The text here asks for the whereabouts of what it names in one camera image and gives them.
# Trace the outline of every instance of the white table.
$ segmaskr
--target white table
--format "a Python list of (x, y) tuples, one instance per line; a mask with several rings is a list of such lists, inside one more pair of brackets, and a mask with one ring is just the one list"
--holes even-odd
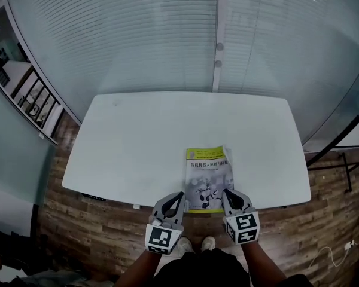
[(184, 190), (187, 148), (232, 150), (235, 189), (258, 208), (311, 198), (302, 145), (284, 99), (222, 93), (96, 96), (66, 167), (63, 186), (154, 206)]

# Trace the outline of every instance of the book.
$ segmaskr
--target book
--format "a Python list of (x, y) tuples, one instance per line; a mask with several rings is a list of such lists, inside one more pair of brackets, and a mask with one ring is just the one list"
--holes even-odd
[(228, 158), (230, 156), (226, 156), (223, 146), (212, 149), (187, 149), (185, 211), (223, 212), (222, 192), (224, 189), (234, 189), (233, 169)]

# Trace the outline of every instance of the wall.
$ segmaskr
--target wall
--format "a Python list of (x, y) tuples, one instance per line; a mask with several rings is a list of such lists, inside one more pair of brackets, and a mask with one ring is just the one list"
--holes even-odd
[(33, 203), (0, 190), (0, 231), (29, 236)]
[(0, 90), (0, 191), (42, 203), (55, 150)]

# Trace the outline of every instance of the white cable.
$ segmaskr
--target white cable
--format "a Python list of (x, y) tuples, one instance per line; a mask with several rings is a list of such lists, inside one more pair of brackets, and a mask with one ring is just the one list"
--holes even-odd
[(310, 264), (310, 266), (309, 266), (308, 268), (310, 268), (310, 267), (312, 266), (312, 264), (314, 263), (314, 261), (316, 260), (316, 258), (319, 256), (320, 252), (322, 252), (322, 250), (324, 250), (324, 249), (329, 249), (329, 250), (330, 250), (330, 252), (331, 252), (331, 261), (333, 262), (335, 268), (338, 268), (341, 264), (343, 264), (343, 262), (345, 261), (345, 259), (346, 259), (346, 257), (347, 257), (348, 251), (349, 251), (349, 249), (346, 250), (346, 254), (345, 254), (345, 256), (343, 257), (342, 261), (341, 261), (340, 263), (338, 263), (338, 265), (336, 265), (335, 262), (334, 262), (334, 259), (333, 259), (333, 251), (331, 250), (331, 248), (330, 248), (329, 246), (325, 246), (325, 247), (323, 247), (323, 248), (320, 249), (320, 251), (318, 252), (318, 254), (316, 255), (316, 257), (314, 257), (314, 259), (312, 260), (312, 262), (311, 262), (311, 264)]

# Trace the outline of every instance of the forearm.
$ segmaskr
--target forearm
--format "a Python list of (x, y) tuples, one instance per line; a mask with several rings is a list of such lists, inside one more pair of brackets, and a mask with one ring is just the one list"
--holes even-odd
[(241, 247), (255, 287), (276, 286), (286, 279), (286, 275), (268, 257), (258, 242), (247, 243)]
[(140, 287), (156, 273), (161, 254), (144, 251), (134, 264), (116, 281), (114, 287)]

